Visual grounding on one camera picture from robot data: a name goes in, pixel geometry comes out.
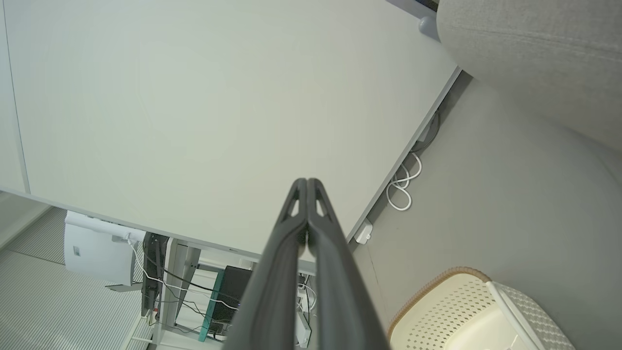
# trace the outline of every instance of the beige plastic basket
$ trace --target beige plastic basket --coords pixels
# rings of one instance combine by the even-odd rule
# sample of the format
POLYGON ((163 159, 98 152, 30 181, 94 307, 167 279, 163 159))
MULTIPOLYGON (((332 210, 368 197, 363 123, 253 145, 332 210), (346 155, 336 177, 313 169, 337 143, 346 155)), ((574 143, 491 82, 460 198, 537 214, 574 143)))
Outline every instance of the beige plastic basket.
POLYGON ((393 350, 574 350, 530 297, 468 267, 449 269, 419 290, 388 338, 393 350))

